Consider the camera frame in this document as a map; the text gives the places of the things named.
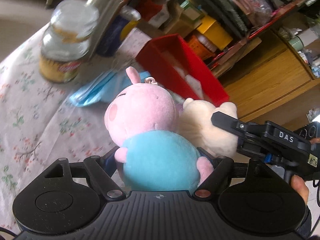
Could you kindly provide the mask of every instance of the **wooden cabinet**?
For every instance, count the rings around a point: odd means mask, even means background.
[[[319,81],[292,48],[273,32],[220,81],[244,122],[270,120],[291,130],[305,125],[309,109],[320,106]]]

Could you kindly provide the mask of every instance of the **metal bottle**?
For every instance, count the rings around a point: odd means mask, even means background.
[[[92,34],[91,45],[89,52],[86,54],[86,59],[90,59],[105,33],[106,29],[109,27],[110,23],[118,15],[120,9],[126,5],[129,0],[88,0],[87,4],[95,6],[99,10],[100,18],[98,20],[98,25]]]

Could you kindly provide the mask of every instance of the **human hand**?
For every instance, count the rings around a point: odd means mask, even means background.
[[[293,175],[290,184],[291,187],[303,198],[305,204],[307,205],[309,189],[304,180],[297,175]]]

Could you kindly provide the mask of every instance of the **wooden drawer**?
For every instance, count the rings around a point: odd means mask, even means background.
[[[262,66],[288,49],[286,44],[272,31],[262,34],[260,38],[261,44],[219,78],[224,87],[236,82],[252,70]]]
[[[225,87],[238,107],[239,119],[264,108],[311,80],[299,60],[287,49]]]
[[[310,81],[302,89],[306,91],[298,95],[298,90],[301,89],[295,90],[290,94],[296,94],[293,99],[253,119],[252,122],[264,124],[266,120],[270,120],[291,131],[308,124],[308,111],[320,107],[319,81]]]

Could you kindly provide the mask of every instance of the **floral tablecloth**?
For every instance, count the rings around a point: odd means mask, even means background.
[[[83,63],[81,73],[68,84],[47,82],[38,71],[45,29],[0,63],[0,227],[15,233],[19,229],[12,214],[13,200],[46,167],[60,157],[79,162],[102,156],[115,146],[103,121],[107,104],[77,108],[68,101],[81,85],[108,70],[114,57],[95,56]],[[116,61],[139,68],[134,58],[149,39],[134,29],[115,55]]]

